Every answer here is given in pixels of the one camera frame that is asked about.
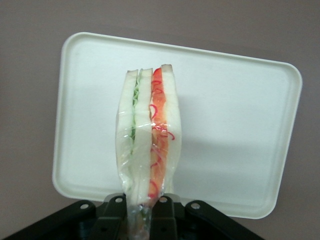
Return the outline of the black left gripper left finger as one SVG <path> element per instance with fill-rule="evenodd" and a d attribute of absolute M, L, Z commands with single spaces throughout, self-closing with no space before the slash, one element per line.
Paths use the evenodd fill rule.
<path fill-rule="evenodd" d="M 123 193 L 108 195 L 97 207 L 92 240 L 127 240 L 127 204 Z"/>

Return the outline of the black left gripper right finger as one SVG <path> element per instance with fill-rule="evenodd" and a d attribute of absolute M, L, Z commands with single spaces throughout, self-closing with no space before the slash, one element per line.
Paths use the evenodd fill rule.
<path fill-rule="evenodd" d="M 152 209 L 150 240 L 178 240 L 178 227 L 175 218 L 174 203 L 179 203 L 180 197 L 167 193 L 159 198 Z"/>

